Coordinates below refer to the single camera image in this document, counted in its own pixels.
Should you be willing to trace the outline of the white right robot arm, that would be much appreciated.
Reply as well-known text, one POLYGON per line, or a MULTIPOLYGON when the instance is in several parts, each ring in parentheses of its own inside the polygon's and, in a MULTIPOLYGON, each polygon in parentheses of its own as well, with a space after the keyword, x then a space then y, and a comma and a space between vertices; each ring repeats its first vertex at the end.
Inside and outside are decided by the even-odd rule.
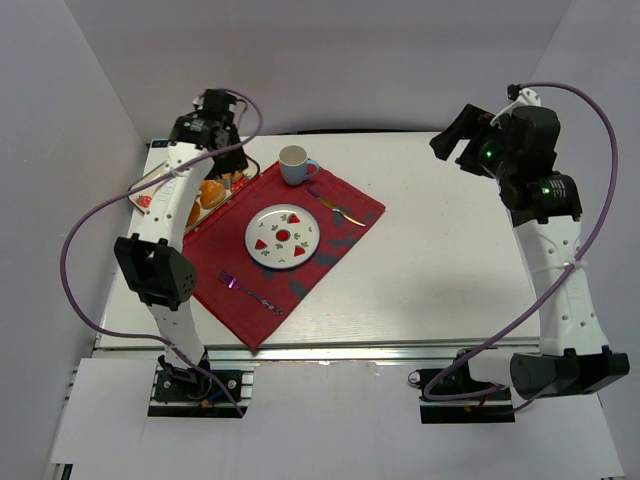
POLYGON ((615 193, 616 134, 591 97, 571 85, 553 83, 553 88, 582 99, 600 118, 609 139, 608 190, 596 224, 583 238, 577 185, 555 168, 561 124, 557 113, 542 105, 539 86, 537 82, 509 85, 509 103, 498 113, 466 105, 430 142, 435 157, 447 160, 465 141, 456 164, 497 184, 535 301, 424 384, 426 401, 479 399, 506 389, 514 390, 526 403, 589 395, 630 371, 627 354, 612 350, 599 324, 585 263, 615 193))

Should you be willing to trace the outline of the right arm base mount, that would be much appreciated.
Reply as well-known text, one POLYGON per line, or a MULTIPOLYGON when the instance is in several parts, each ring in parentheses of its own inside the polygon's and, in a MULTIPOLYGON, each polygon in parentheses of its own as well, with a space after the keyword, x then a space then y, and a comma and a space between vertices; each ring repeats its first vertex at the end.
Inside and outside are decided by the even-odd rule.
POLYGON ((468 364, 450 373, 430 391, 427 385, 441 372, 421 368, 407 375, 407 383, 419 392, 420 420, 425 425, 513 423, 511 392, 490 382, 474 380, 468 364))

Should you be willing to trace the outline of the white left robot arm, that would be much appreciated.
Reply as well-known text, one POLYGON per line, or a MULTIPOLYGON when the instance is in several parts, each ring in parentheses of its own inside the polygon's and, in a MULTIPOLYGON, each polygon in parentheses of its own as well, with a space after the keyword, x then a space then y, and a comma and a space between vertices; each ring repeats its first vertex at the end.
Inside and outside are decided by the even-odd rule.
POLYGON ((204 180, 248 167, 241 148, 188 167, 196 156, 239 141, 235 119, 238 98, 208 89, 194 110, 179 117, 169 135, 163 172, 169 177, 153 188, 151 204, 137 230, 116 240, 114 253, 130 290, 147 306, 162 338, 169 342, 159 364, 171 381, 189 395, 203 394, 208 377, 190 367, 173 349, 205 370, 206 349, 195 328, 189 299, 195 267, 182 255, 188 218, 204 180))

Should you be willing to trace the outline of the sesame bun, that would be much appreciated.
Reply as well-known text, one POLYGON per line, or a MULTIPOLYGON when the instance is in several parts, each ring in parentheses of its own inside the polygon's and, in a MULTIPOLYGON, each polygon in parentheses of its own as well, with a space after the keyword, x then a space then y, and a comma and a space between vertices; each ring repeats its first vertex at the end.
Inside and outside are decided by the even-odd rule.
POLYGON ((199 203, 204 210, 217 208, 225 201, 227 190, 216 180, 204 180, 200 186, 199 203))

